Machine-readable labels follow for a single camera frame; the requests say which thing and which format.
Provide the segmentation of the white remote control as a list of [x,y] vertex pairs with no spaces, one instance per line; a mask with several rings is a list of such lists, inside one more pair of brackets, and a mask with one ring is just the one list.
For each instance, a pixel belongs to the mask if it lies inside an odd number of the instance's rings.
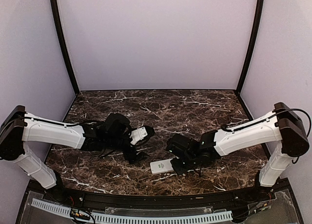
[[172,159],[166,159],[166,160],[151,162],[150,163],[151,173],[155,175],[155,174],[161,174],[161,173],[174,171],[171,161]]

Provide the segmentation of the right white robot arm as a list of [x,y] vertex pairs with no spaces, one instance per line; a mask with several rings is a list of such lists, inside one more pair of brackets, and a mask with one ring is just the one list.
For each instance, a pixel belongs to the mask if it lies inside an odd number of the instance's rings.
[[199,141],[181,134],[174,134],[167,142],[166,150],[175,158],[171,160],[178,174],[215,160],[235,151],[267,142],[277,145],[268,163],[260,170],[256,185],[249,190],[249,198],[260,201],[268,193],[282,172],[295,158],[304,155],[310,148],[309,130],[305,130],[299,109],[289,108],[278,102],[274,110],[242,125],[202,134]]

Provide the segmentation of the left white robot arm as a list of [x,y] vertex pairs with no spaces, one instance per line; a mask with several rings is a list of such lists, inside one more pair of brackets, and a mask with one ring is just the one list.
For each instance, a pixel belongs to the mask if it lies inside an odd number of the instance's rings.
[[64,203],[69,192],[62,187],[60,176],[31,151],[27,142],[56,144],[81,151],[121,151],[124,159],[133,164],[146,156],[136,148],[147,143],[154,134],[150,126],[132,128],[130,120],[119,113],[109,114],[104,121],[64,123],[35,116],[18,105],[0,127],[0,158],[17,164],[49,190],[57,202]]

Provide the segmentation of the black curved front rail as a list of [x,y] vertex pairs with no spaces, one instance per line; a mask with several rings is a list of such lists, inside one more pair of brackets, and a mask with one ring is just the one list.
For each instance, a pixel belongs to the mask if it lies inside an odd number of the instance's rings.
[[238,190],[182,196],[135,196],[88,192],[70,188],[51,188],[46,191],[51,199],[66,205],[86,209],[113,208],[178,209],[212,207],[217,209],[246,209],[275,198],[272,189],[248,187]]

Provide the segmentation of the right black frame post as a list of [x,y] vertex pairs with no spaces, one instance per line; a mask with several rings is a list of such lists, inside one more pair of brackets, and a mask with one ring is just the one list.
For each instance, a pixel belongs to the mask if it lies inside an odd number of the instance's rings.
[[253,20],[253,26],[252,26],[252,30],[251,30],[250,40],[249,40],[248,48],[246,51],[246,56],[244,59],[240,78],[239,78],[239,81],[238,81],[238,84],[236,87],[236,92],[238,93],[238,95],[240,95],[242,92],[242,89],[243,89],[243,86],[244,86],[244,83],[245,83],[245,80],[247,77],[248,69],[249,69],[249,66],[251,63],[251,59],[253,56],[254,47],[255,47],[255,43],[256,43],[256,39],[257,39],[257,35],[258,35],[258,30],[259,30],[259,26],[260,26],[260,21],[261,21],[263,5],[264,5],[264,0],[257,0],[256,1],[256,8],[255,8],[255,14],[254,14],[254,20]]

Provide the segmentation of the black frame post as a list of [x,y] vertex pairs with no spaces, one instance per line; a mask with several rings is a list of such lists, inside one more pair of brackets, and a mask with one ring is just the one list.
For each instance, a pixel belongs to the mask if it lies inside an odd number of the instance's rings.
[[248,48],[246,51],[246,56],[244,59],[240,78],[239,78],[239,81],[238,81],[238,84],[236,87],[236,92],[238,93],[238,95],[240,95],[242,92],[242,89],[243,89],[243,86],[244,86],[244,83],[245,83],[245,80],[247,77],[248,69],[249,69],[249,66],[251,63],[251,59],[253,56],[254,47],[255,47],[255,43],[256,43],[256,39],[257,39],[257,35],[258,35],[258,30],[259,30],[259,26],[260,26],[260,21],[261,21],[263,5],[264,5],[264,0],[257,0],[256,1],[256,8],[255,8],[255,14],[254,14],[254,20],[253,20],[253,26],[252,26],[252,30],[251,30],[250,40],[249,40]]
[[53,15],[53,20],[54,20],[54,25],[58,37],[58,43],[61,49],[63,61],[65,64],[65,68],[67,71],[67,74],[69,76],[71,86],[73,88],[73,91],[75,95],[78,95],[80,93],[78,83],[74,74],[73,66],[71,64],[71,60],[69,57],[65,37],[64,37],[64,32],[61,24],[61,19],[60,19],[60,14],[59,14],[59,7],[58,7],[58,1],[57,0],[50,0],[50,5],[51,5],[51,10],[52,10],[52,15]]

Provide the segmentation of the left black frame post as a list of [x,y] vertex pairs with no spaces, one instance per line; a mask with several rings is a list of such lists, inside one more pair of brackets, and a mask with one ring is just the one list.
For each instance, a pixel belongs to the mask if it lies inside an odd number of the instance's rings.
[[80,93],[78,83],[74,74],[73,66],[71,64],[71,60],[69,57],[65,37],[64,37],[64,32],[61,24],[61,19],[60,19],[60,14],[59,14],[59,7],[58,7],[58,1],[57,0],[50,0],[50,5],[51,5],[51,10],[52,10],[52,15],[53,15],[53,20],[54,20],[54,25],[58,37],[58,43],[61,49],[63,61],[65,64],[65,68],[67,71],[67,74],[69,76],[71,86],[73,88],[73,91],[75,95],[78,95]]

